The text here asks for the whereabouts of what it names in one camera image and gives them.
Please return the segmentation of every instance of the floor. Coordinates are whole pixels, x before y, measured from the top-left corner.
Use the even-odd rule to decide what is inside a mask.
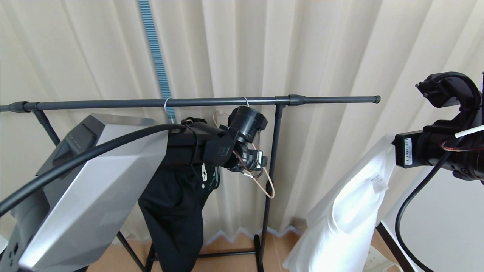
[[[292,247],[298,241],[299,236],[293,232],[288,232],[283,237],[276,237],[268,234],[266,249],[264,252],[264,271],[265,272],[287,272],[282,267],[282,262],[287,257]],[[136,252],[138,257],[144,262],[148,256],[150,244],[142,244],[138,240],[128,240],[129,244]],[[375,231],[372,245],[378,249],[386,258],[396,262],[383,239]],[[201,253],[217,253],[223,251],[252,250],[254,242],[252,238],[239,234],[234,243],[228,242],[224,237],[216,239],[208,246],[204,246]],[[133,262],[129,254],[121,245],[111,245],[103,256],[93,263],[88,272],[138,272],[139,268]],[[254,272],[256,268],[255,255],[226,256],[201,258],[193,269],[194,272],[208,271],[231,271],[231,272]],[[158,262],[154,263],[151,272],[162,272]],[[399,272],[397,267],[388,269],[388,272]]]

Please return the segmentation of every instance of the white wall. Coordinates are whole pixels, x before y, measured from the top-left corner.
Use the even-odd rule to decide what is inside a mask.
[[[383,219],[395,234],[395,217],[410,192],[430,171],[422,169]],[[482,271],[484,267],[484,185],[440,170],[405,211],[401,233],[407,247],[436,272]]]

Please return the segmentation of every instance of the beige curtain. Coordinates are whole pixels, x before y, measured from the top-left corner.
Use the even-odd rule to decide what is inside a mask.
[[[433,108],[414,88],[429,74],[459,71],[481,85],[484,0],[154,0],[151,9],[174,98],[380,95],[380,104],[287,107],[269,227],[304,217],[386,133],[419,130],[457,109]],[[0,1],[0,100],[160,98],[136,0]],[[273,106],[256,106],[269,120]],[[232,107],[177,108],[212,119]],[[90,112],[165,121],[161,108],[49,111],[64,135]],[[32,114],[0,117],[0,197],[33,178],[54,146]],[[380,218],[418,169],[397,169]],[[224,171],[203,211],[205,237],[258,232],[264,195]],[[8,237],[14,221],[2,218]],[[122,231],[149,237],[136,207]]]

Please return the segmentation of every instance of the garment rack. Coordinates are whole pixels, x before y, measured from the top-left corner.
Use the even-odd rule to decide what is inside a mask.
[[[25,113],[32,112],[36,116],[39,123],[44,127],[45,132],[55,145],[60,143],[54,128],[45,115],[44,110],[56,109],[87,109],[87,108],[132,108],[132,107],[184,107],[184,106],[243,106],[249,104],[253,105],[275,105],[275,121],[274,131],[272,133],[272,151],[271,161],[269,166],[269,177],[274,181],[275,160],[277,154],[277,146],[279,142],[279,134],[281,130],[282,113],[285,106],[300,106],[304,104],[328,104],[328,103],[379,103],[380,96],[350,96],[350,97],[305,97],[302,95],[288,95],[276,97],[233,97],[233,98],[183,98],[183,99],[138,99],[138,100],[100,100],[100,101],[65,101],[65,102],[28,102],[19,101],[9,105],[0,106],[0,112],[16,112]],[[266,191],[272,194],[272,189],[269,181],[266,182]],[[269,209],[271,199],[266,196],[264,206],[264,218],[262,222],[262,234],[254,236],[254,250],[249,251],[235,251],[224,253],[200,254],[199,258],[205,257],[222,257],[233,255],[256,255],[257,272],[264,272],[263,257],[264,247],[267,236],[267,223],[269,220]],[[128,244],[121,232],[117,233],[117,237],[121,244],[128,251],[134,262],[138,265],[142,272],[150,272],[153,262],[157,260],[156,253],[151,244],[150,252],[146,260],[146,264],[140,261],[136,253]]]

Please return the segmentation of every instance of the horizontal bar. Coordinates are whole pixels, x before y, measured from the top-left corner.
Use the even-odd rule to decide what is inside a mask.
[[[210,253],[210,254],[200,254],[198,255],[199,258],[211,258],[211,257],[223,257],[223,256],[234,256],[234,255],[247,255],[247,254],[255,254],[255,250],[248,250],[248,251],[237,251],[237,252],[222,252],[222,253]]]
[[[33,110],[81,109],[81,108],[130,108],[130,107],[163,107],[166,99],[138,99],[138,100],[93,100],[93,101],[64,101],[64,102],[15,102],[0,106],[0,112],[30,112]],[[166,106],[240,106],[246,105],[288,105],[322,103],[378,103],[376,96],[348,96],[348,97],[305,97],[302,95],[288,95],[276,97],[232,97],[232,98],[179,98],[168,99]]]

